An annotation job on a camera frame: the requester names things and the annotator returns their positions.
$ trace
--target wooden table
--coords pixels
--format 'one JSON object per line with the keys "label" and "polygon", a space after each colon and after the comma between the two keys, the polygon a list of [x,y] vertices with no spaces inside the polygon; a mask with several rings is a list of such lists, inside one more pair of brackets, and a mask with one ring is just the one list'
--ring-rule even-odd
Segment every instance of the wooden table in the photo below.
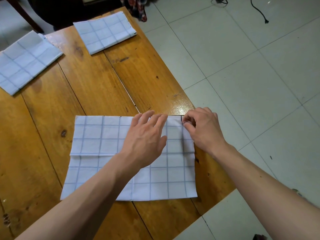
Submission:
{"label": "wooden table", "polygon": [[[128,11],[117,11],[137,36],[90,56],[73,26],[54,32],[47,38],[64,55],[14,97],[0,90],[0,209],[10,220],[0,239],[17,237],[59,203],[76,115],[194,108]],[[198,148],[195,155],[198,198],[115,202],[95,239],[171,240],[235,189],[213,159]]]}

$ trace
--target right hand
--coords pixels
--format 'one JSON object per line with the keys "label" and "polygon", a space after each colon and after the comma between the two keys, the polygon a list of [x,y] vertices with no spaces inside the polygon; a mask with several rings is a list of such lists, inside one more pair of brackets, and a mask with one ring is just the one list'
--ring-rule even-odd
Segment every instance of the right hand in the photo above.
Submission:
{"label": "right hand", "polygon": [[223,137],[217,113],[208,107],[189,110],[182,122],[194,143],[212,157],[218,158],[221,152],[230,147]]}

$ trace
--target dark wooden chair leg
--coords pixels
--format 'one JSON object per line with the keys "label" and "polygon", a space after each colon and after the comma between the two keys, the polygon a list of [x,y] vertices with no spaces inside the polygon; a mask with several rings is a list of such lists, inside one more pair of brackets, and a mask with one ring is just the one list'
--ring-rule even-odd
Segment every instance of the dark wooden chair leg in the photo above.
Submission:
{"label": "dark wooden chair leg", "polygon": [[44,33],[42,28],[26,13],[17,0],[7,0],[8,3],[31,25],[38,33]]}

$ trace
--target folded cloth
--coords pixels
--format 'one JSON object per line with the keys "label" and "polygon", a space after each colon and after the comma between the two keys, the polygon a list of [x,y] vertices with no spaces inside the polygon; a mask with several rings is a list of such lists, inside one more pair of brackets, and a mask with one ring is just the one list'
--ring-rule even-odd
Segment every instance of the folded cloth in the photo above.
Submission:
{"label": "folded cloth", "polygon": [[0,53],[0,87],[13,96],[63,53],[31,31]]}
{"label": "folded cloth", "polygon": [[137,34],[122,11],[107,17],[73,24],[90,55]]}
{"label": "folded cloth", "polygon": [[[120,152],[133,117],[77,116],[71,158],[61,199],[70,195]],[[194,144],[181,116],[169,116],[162,130],[167,145],[142,168],[117,200],[149,201],[197,197]]]}

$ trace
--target forearm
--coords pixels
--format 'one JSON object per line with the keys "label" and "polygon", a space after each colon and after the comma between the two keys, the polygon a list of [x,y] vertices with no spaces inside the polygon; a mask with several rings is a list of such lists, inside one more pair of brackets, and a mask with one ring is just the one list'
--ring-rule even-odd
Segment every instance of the forearm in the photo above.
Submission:
{"label": "forearm", "polygon": [[319,237],[318,208],[261,170],[234,147],[223,150],[217,161],[274,240]]}
{"label": "forearm", "polygon": [[117,154],[17,239],[93,239],[112,204],[139,169]]}

